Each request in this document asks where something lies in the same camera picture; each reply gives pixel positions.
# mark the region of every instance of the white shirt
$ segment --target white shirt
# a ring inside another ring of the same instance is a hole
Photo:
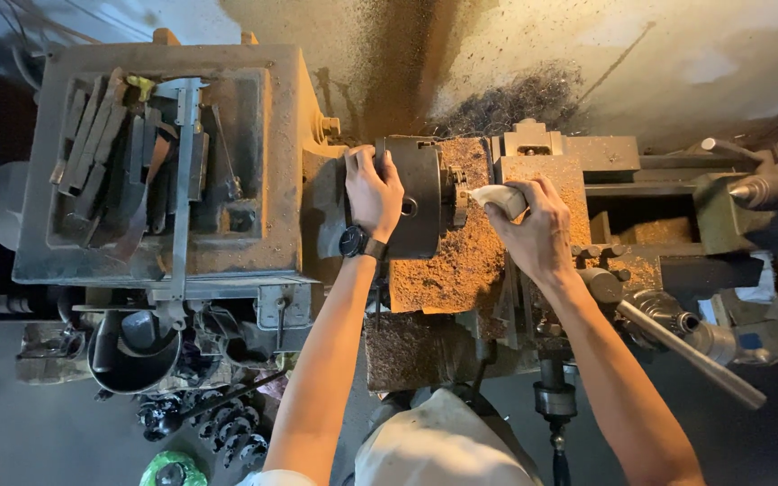
[[[542,486],[504,443],[448,390],[439,389],[420,406],[389,418],[359,448],[356,486],[441,484]],[[246,478],[240,486],[316,486],[289,470]]]

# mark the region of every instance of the wristwatch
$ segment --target wristwatch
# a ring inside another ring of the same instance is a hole
[[[359,225],[353,225],[344,230],[340,236],[338,248],[340,254],[347,258],[368,255],[381,261],[386,255],[386,244],[368,236],[365,229]]]

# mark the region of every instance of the green plastic bag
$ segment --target green plastic bag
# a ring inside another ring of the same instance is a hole
[[[140,486],[161,486],[155,481],[158,471],[168,464],[175,463],[179,464],[181,472],[185,476],[185,481],[181,483],[182,486],[208,485],[206,475],[200,472],[200,469],[197,469],[197,464],[194,463],[194,459],[191,459],[188,454],[174,450],[165,450],[164,452],[159,452],[149,463],[149,467],[146,468],[143,472],[143,477],[140,478]]]

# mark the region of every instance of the hand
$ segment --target hand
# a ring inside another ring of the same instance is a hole
[[[383,174],[374,169],[374,146],[360,145],[344,152],[347,164],[347,197],[353,223],[362,226],[371,238],[389,240],[401,217],[404,188],[398,170],[387,150],[383,156]]]
[[[485,205],[491,226],[503,240],[515,265],[539,288],[560,285],[576,275],[569,246],[569,208],[547,177],[533,181],[507,182],[524,193],[530,210],[521,224],[510,221],[497,205]]]

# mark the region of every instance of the concrete floor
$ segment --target concrete floor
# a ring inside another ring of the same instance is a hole
[[[14,379],[13,358],[20,326],[0,325],[0,486],[85,486],[137,484],[149,460],[160,450],[176,449],[198,458],[212,485],[228,486],[244,472],[220,459],[186,428],[166,441],[150,443],[136,424],[136,404],[126,397],[96,403],[98,387],[81,381],[31,387]],[[365,391],[363,356],[348,401],[332,484],[352,470],[353,455],[377,401]],[[654,384],[686,429],[711,485],[778,486],[778,366],[746,369],[742,374],[767,392],[770,401],[750,413],[707,383],[673,355],[648,367]],[[488,380],[483,393],[508,416],[522,445],[551,483],[551,449],[546,422],[533,409],[535,375]],[[567,429],[567,454],[576,484],[623,484],[619,464],[596,427],[584,389],[578,385],[578,417]]]

